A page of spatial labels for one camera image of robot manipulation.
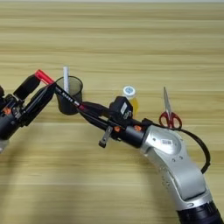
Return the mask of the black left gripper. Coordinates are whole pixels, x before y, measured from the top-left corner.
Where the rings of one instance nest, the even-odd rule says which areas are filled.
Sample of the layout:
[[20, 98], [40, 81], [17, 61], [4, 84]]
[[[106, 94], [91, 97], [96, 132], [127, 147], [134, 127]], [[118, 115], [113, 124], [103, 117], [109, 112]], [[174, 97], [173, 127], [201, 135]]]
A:
[[[34, 74], [28, 76], [25, 81], [14, 91], [14, 95], [24, 100], [39, 85], [40, 80]], [[24, 107], [20, 122], [22, 126], [28, 126], [53, 98], [56, 84], [42, 87]], [[16, 118], [19, 101], [12, 95], [4, 95], [4, 89], [0, 87], [0, 140], [9, 140], [18, 130], [20, 124]]]

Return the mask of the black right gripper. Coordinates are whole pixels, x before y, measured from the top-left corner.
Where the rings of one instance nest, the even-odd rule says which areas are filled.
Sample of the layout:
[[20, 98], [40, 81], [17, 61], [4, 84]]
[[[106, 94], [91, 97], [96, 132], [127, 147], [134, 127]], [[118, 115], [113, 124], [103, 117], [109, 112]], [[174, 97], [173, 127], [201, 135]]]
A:
[[113, 124], [112, 122], [106, 122], [100, 118], [101, 116], [105, 116], [107, 118], [111, 117], [112, 112], [109, 108], [98, 103], [84, 101], [80, 104], [79, 110], [80, 115], [89, 123], [101, 130], [105, 130], [105, 133], [99, 142], [99, 145], [102, 148], [106, 147], [110, 138], [115, 141], [125, 142], [126, 144], [132, 145], [136, 148], [139, 148], [142, 145], [144, 132], [141, 129], [136, 130], [134, 126], [123, 128], [122, 126]]

